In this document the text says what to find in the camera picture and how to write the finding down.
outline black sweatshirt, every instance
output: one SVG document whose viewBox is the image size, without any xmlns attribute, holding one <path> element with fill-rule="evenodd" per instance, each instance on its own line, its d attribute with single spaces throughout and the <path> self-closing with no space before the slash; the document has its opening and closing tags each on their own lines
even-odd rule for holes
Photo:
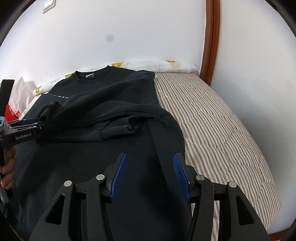
<svg viewBox="0 0 296 241">
<path fill-rule="evenodd" d="M 152 72 L 108 66 L 75 72 L 41 95 L 25 118 L 47 120 L 52 130 L 17 146 L 14 192 L 29 233 L 66 180 L 89 181 L 125 152 L 119 197 L 107 204 L 114 241 L 185 240 L 191 209 L 173 171 L 184 140 L 159 106 L 153 79 Z"/>
</svg>

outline white plastic bag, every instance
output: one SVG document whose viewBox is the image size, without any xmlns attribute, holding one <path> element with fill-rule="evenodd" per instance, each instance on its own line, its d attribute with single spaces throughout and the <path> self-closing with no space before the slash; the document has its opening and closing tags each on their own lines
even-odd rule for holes
<svg viewBox="0 0 296 241">
<path fill-rule="evenodd" d="M 9 106 L 17 117 L 21 116 L 23 111 L 32 101 L 32 91 L 33 88 L 31 89 L 26 85 L 22 77 L 15 81 L 9 99 Z"/>
</svg>

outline neckline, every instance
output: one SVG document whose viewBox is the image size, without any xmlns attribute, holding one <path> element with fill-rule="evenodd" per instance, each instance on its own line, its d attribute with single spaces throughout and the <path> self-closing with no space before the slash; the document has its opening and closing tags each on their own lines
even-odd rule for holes
<svg viewBox="0 0 296 241">
<path fill-rule="evenodd" d="M 72 76 L 78 83 L 88 84 L 88 83 L 92 83 L 94 81 L 103 80 L 108 75 L 109 69 L 110 69 L 110 66 L 107 65 L 103 69 L 99 69 L 99 70 L 91 71 L 91 72 L 75 71 Z M 94 74 L 94 77 L 86 78 L 85 76 L 87 76 L 89 74 Z"/>
</svg>

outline wooden baseboard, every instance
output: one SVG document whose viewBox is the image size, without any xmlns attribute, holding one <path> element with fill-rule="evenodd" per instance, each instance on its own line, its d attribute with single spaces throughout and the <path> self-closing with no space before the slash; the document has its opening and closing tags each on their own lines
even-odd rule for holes
<svg viewBox="0 0 296 241">
<path fill-rule="evenodd" d="M 289 231 L 289 229 L 285 229 L 283 231 L 280 231 L 280 232 L 277 232 L 277 233 L 274 233 L 274 234 L 270 234 L 269 238 L 270 238 L 271 241 L 281 240 L 286 235 L 286 233 L 288 231 Z"/>
</svg>

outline red object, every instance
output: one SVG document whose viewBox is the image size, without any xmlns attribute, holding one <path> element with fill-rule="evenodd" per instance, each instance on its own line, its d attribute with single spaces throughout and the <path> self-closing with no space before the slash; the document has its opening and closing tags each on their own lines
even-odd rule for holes
<svg viewBox="0 0 296 241">
<path fill-rule="evenodd" d="M 9 105 L 6 105 L 5 109 L 5 122 L 17 120 L 18 117 L 13 113 Z"/>
</svg>

